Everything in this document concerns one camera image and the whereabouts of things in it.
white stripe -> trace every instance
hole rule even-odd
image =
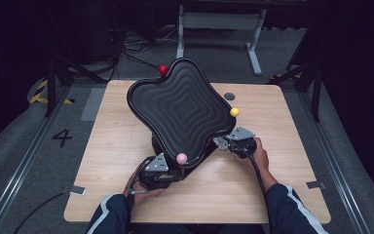
[[[306,209],[303,204],[300,202],[299,199],[297,199],[295,196],[293,196],[293,188],[289,185],[284,185],[286,188],[287,188],[287,196],[289,198],[291,198],[296,204],[297,204],[297,208],[299,209],[300,213],[302,213],[302,215],[304,215],[309,223],[311,224],[311,226],[316,230],[317,233],[327,233],[323,227],[321,226],[320,222],[318,221],[318,219],[311,213],[309,212],[308,209]]]
[[[105,197],[101,202],[101,209],[102,209],[102,215],[96,220],[96,222],[93,224],[91,229],[88,231],[88,234],[93,234],[94,230],[99,226],[99,224],[104,221],[104,219],[107,217],[109,211],[107,209],[107,202],[113,195],[109,195]]]

person's hand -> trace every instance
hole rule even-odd
[[[135,177],[135,173],[133,173],[131,175],[129,181],[127,182],[126,188],[123,191],[123,194],[126,197],[129,196],[129,187],[130,187],[131,182],[132,182],[134,177]],[[135,190],[135,191],[147,191],[147,189],[141,185],[141,183],[139,182],[138,179],[136,180],[136,183],[134,184],[132,189]],[[161,195],[163,192],[164,192],[164,189],[155,189],[155,190],[147,191],[145,193],[135,194],[135,195],[133,195],[134,196],[134,206],[137,206],[137,205],[141,204],[147,198],[157,197],[157,196]]]
[[[259,170],[262,171],[269,171],[269,158],[267,156],[266,150],[263,148],[262,141],[259,137],[255,137],[254,141],[256,141],[257,149],[253,153],[253,160],[256,163]],[[248,158],[242,159],[237,154],[233,153],[233,158],[236,162],[240,165],[243,165],[249,172],[255,174],[255,170],[251,165],[251,162]]]

yellow ball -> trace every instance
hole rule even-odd
[[[231,115],[232,117],[238,117],[239,114],[240,114],[240,111],[238,110],[238,108],[232,108],[232,109],[230,110],[230,115]]]

wooden table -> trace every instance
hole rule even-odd
[[[133,81],[110,81],[99,108],[75,185],[85,195],[71,195],[64,217],[89,221],[107,195],[121,193],[135,168],[154,155],[151,132],[132,114],[127,91]],[[238,126],[261,137],[272,174],[292,185],[305,206],[321,223],[330,214],[297,133],[281,89],[267,85],[211,84],[241,111]],[[266,208],[257,180],[236,164],[228,151],[216,150],[185,180],[133,210],[132,222],[267,223]]]

person's left hand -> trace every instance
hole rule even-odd
[[[129,181],[127,182],[126,188],[123,191],[123,194],[126,197],[129,196],[129,187],[130,187],[130,184],[131,184],[132,179],[134,177],[135,177],[135,173],[133,173],[131,175]],[[132,187],[132,189],[135,190],[135,191],[147,191],[147,189],[141,185],[141,183],[139,182],[139,180],[134,184],[134,186]],[[133,195],[134,196],[134,206],[137,206],[137,205],[141,204],[147,198],[157,197],[157,196],[161,195],[163,192],[164,192],[164,189],[160,188],[160,189],[155,189],[155,190],[147,191],[145,193],[135,194],[135,195]]]

